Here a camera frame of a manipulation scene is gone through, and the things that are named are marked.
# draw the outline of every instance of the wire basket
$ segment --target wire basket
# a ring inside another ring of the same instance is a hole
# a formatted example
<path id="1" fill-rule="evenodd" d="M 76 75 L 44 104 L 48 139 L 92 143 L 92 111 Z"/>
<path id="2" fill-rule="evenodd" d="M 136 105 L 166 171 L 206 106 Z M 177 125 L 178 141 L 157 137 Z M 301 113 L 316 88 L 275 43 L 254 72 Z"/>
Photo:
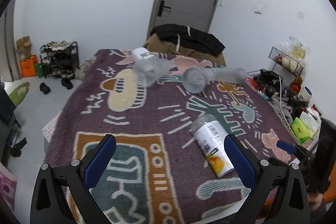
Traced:
<path id="1" fill-rule="evenodd" d="M 303 71 L 303 66 L 298 61 L 275 47 L 272 47 L 268 57 L 295 76 L 300 76 Z"/>

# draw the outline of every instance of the pink pillow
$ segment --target pink pillow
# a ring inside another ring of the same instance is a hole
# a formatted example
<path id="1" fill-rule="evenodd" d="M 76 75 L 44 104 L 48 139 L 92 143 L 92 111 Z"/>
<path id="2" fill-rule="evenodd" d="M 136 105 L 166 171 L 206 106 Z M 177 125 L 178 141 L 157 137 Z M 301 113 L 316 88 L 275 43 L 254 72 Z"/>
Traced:
<path id="1" fill-rule="evenodd" d="M 16 176 L 9 172 L 0 162 L 0 194 L 11 210 L 13 210 L 14 205 L 16 182 Z"/>

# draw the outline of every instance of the blue gripper pad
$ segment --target blue gripper pad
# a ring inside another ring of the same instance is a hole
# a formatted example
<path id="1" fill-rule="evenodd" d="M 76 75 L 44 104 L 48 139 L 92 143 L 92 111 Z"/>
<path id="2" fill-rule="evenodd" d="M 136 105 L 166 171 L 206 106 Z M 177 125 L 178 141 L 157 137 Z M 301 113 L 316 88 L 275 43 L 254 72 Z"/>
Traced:
<path id="1" fill-rule="evenodd" d="M 224 140 L 225 152 L 229 157 L 232 165 L 234 166 L 244 186 L 246 188 L 251 188 L 251 190 L 254 190 L 254 188 L 257 186 L 256 170 L 253 168 L 251 163 L 248 161 L 244 153 L 241 151 L 241 149 L 238 147 L 238 145 L 232 138 L 235 138 L 237 140 L 237 138 L 233 134 L 230 134 L 225 137 Z"/>
<path id="2" fill-rule="evenodd" d="M 108 165 L 114 152 L 116 151 L 117 148 L 116 139 L 112 135 L 109 136 L 110 137 L 105 141 L 105 143 L 99 149 L 99 151 L 96 151 L 97 153 L 95 157 L 92 159 L 88 167 L 85 169 L 83 184 L 84 188 L 87 190 L 97 185 L 106 166 Z"/>
<path id="3" fill-rule="evenodd" d="M 277 147 L 291 154 L 295 154 L 297 152 L 296 147 L 294 145 L 286 143 L 282 140 L 278 140 Z"/>

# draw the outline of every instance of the tape roll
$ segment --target tape roll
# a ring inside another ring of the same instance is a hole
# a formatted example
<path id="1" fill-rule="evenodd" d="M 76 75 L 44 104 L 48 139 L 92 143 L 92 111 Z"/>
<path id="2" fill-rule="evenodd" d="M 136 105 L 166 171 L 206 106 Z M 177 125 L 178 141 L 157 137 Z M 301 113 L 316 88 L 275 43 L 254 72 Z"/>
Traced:
<path id="1" fill-rule="evenodd" d="M 310 89 L 307 88 L 305 85 L 303 86 L 303 88 L 301 90 L 300 97 L 302 97 L 302 99 L 304 101 L 307 101 L 307 102 L 309 102 L 309 100 L 312 97 L 312 93 L 311 93 Z"/>

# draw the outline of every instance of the blanket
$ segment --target blanket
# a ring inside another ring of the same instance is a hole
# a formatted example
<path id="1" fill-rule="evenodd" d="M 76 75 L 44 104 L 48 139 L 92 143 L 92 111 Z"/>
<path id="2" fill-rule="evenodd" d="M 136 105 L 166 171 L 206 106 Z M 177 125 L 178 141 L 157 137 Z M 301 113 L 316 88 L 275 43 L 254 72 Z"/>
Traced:
<path id="1" fill-rule="evenodd" d="M 81 159 L 105 134 L 113 134 L 116 152 L 98 185 L 90 189 L 112 223 L 191 223 L 249 194 L 235 171 L 217 178 L 205 160 L 190 130 L 202 114 L 214 115 L 259 159 L 291 160 L 276 142 L 295 141 L 248 85 L 211 82 L 199 94 L 183 88 L 187 68 L 216 64 L 161 56 L 171 59 L 174 68 L 144 88 L 135 81 L 131 52 L 100 50 L 96 56 L 59 117 L 46 162 L 67 165 Z M 70 193 L 67 198 L 76 220 L 83 222 Z"/>

